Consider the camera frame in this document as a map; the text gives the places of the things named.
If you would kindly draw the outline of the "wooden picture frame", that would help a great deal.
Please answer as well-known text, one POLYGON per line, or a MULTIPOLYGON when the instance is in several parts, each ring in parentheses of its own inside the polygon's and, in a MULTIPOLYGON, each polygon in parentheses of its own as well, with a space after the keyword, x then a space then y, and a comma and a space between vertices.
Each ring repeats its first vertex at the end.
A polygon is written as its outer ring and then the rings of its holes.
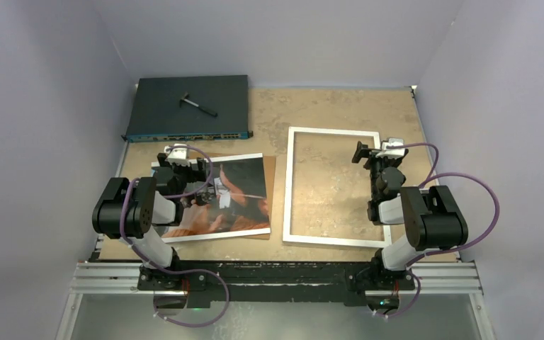
POLYGON ((287 164, 285 172, 285 192, 284 192, 284 208, 283 208, 283 242, 299 243, 299 244, 316 244, 337 247, 360 247, 360 248, 385 248, 392 245, 391 226, 382 226, 382 241, 375 240, 360 240, 360 239, 342 239, 333 237, 313 237, 292 234, 292 203, 293 203, 293 167, 294 167, 294 147, 295 136, 298 133, 313 134, 313 135, 333 135, 344 137, 364 137, 371 139, 376 147, 381 145, 380 133, 375 131, 360 131, 360 130, 341 130, 328 128, 313 128, 313 127, 289 127, 288 128, 288 146, 287 146, 287 164))

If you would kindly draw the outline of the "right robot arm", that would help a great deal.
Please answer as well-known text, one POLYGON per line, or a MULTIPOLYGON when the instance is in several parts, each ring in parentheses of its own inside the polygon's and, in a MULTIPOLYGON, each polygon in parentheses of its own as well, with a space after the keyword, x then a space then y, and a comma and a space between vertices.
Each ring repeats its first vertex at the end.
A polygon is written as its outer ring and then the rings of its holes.
POLYGON ((363 273, 378 288, 404 278, 408 264, 426 250, 451 250, 468 240, 467 223, 447 186, 406 186, 399 167, 408 153, 409 145, 390 138, 378 149, 358 142, 351 160, 364 160, 369 172, 368 219, 374 225, 404 226, 404 235, 377 250, 363 273))

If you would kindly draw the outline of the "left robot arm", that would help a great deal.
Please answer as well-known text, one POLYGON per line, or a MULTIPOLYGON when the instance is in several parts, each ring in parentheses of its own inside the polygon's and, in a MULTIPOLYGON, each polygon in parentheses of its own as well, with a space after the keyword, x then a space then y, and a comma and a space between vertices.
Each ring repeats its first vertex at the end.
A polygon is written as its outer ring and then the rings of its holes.
POLYGON ((196 165, 186 155, 160 153, 157 160, 152 176, 111 178, 93 209, 92 225, 97 233, 120 240, 139 256, 141 288, 152 284, 173 290, 211 271, 183 268, 176 250, 155 227, 178 225, 190 230, 201 224, 206 206, 195 196, 212 183, 214 167, 206 155, 196 165))

